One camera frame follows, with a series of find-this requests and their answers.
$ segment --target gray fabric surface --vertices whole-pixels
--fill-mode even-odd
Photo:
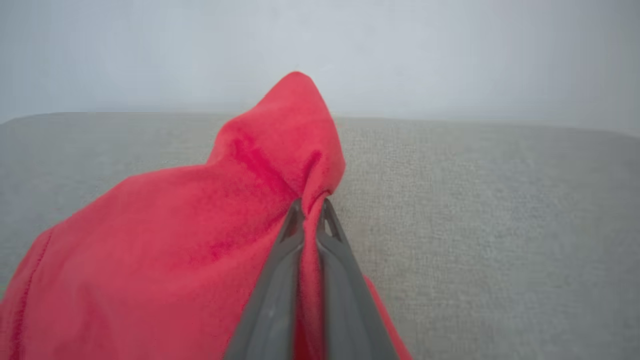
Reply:
[[[202,163],[209,114],[0,125],[0,282],[33,239],[125,177]],[[640,139],[338,120],[332,201],[417,359],[637,359]]]

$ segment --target gray cushion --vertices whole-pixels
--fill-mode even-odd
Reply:
[[[0,125],[0,282],[39,232],[125,177],[202,163],[229,118],[59,113]],[[640,354],[640,139],[601,131],[337,120],[332,197],[410,352]]]

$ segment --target gray upholstery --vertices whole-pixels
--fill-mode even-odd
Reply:
[[[204,162],[208,114],[60,113],[0,125],[0,281],[39,232],[123,178]],[[337,120],[332,201],[417,359],[637,359],[640,139]]]

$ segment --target white wall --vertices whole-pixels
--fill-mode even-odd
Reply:
[[[302,70],[340,115],[640,135],[638,0],[0,0],[0,122],[242,111]]]

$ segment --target red garment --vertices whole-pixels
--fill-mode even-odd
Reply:
[[[2,359],[216,359],[302,198],[296,358],[323,358],[315,243],[342,177],[333,120],[294,72],[224,125],[206,164],[132,176],[42,233],[0,308]],[[410,358],[371,283],[402,358]]]

